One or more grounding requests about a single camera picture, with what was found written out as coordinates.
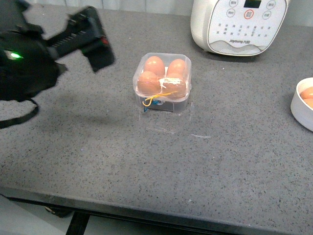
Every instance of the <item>egg carton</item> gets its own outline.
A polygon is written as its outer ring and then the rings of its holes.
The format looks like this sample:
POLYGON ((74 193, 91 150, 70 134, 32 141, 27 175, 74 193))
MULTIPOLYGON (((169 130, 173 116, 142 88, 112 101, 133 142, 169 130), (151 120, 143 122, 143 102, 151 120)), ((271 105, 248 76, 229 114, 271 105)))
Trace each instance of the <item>egg carton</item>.
POLYGON ((147 53, 141 58, 137 70, 133 76, 133 86, 137 103, 140 107, 145 108, 145 110, 149 108, 171 111, 175 113, 182 112, 188 104, 188 98, 191 90, 190 81, 191 61, 187 56, 182 54, 147 53), (147 65, 147 63, 149 62, 149 58, 155 56, 160 58, 163 62, 163 64, 162 62, 160 62, 161 65, 158 66, 160 60, 154 61, 157 70, 153 70, 155 69, 154 66, 152 66, 152 68, 149 68, 149 66, 147 65), (181 70, 181 66, 175 66, 175 62, 181 60, 184 64, 183 70, 181 70), (158 85, 160 85, 160 88, 157 88, 155 90, 151 87, 151 80, 149 80, 148 77, 142 76, 143 72, 147 71, 147 68, 153 70, 156 80, 159 81, 158 85), (181 74, 179 78, 173 75, 178 73, 181 74), (172 82, 178 81, 178 79, 181 80, 183 86, 178 85, 179 83, 172 82))

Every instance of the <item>egg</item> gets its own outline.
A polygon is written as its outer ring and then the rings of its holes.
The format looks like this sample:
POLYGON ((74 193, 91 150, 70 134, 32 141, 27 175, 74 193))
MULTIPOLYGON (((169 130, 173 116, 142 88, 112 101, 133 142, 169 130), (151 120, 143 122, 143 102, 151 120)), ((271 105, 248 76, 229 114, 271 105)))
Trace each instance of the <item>egg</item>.
POLYGON ((300 94, 302 99, 311 99, 313 98, 313 87, 309 87, 305 89, 303 92, 300 94))
POLYGON ((303 101, 313 109, 313 98, 304 99, 303 101))
POLYGON ((185 76, 187 74, 186 69, 187 69, 186 63, 181 59, 176 59, 170 63, 170 65, 167 69, 167 74, 171 74, 171 73, 176 72, 176 73, 179 73, 179 74, 185 76))
POLYGON ((165 75, 165 65, 160 57, 151 56, 145 63, 144 71, 153 72, 159 77, 164 77, 165 75))
POLYGON ((156 95, 161 92, 161 85, 157 75, 150 71, 144 71, 137 81, 138 91, 145 95, 156 95))
POLYGON ((186 83, 182 80, 182 75, 178 73, 172 73, 160 79, 160 84, 163 94, 171 93, 166 97, 178 99, 186 95, 186 83))

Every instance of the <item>floor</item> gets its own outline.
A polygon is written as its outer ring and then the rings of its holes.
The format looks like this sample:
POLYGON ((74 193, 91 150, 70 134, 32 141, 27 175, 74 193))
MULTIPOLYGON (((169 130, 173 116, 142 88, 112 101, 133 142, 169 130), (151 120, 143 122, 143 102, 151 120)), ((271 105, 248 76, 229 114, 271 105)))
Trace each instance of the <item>floor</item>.
MULTIPOLYGON (((59 218, 44 207, 0 196, 0 235, 65 235, 72 214, 59 218)), ((84 235, 200 235, 158 226, 91 216, 84 235)))

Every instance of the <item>display screen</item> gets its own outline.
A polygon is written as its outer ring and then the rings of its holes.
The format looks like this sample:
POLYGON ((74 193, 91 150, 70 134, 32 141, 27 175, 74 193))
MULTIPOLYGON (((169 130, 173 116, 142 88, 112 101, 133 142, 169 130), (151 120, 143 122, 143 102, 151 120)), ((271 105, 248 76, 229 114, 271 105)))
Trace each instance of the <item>display screen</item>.
POLYGON ((259 8, 260 4, 261 4, 260 0, 246 0, 244 7, 259 8))

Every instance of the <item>countertop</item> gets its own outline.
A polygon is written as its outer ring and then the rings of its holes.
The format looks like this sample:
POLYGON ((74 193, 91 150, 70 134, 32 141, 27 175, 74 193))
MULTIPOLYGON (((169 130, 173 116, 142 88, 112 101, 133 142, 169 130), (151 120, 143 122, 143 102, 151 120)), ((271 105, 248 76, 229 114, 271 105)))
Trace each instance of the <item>countertop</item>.
MULTIPOLYGON (((313 74, 313 30, 283 24, 269 49, 204 52, 190 17, 98 10, 117 58, 94 74, 77 51, 35 100, 40 113, 0 130, 0 194, 237 234, 313 230, 313 133, 290 111, 313 74), (184 54, 192 90, 182 113, 143 110, 132 77, 148 52, 184 54)), ((67 9, 34 5, 45 37, 67 9)), ((32 104, 0 102, 0 118, 32 104)))

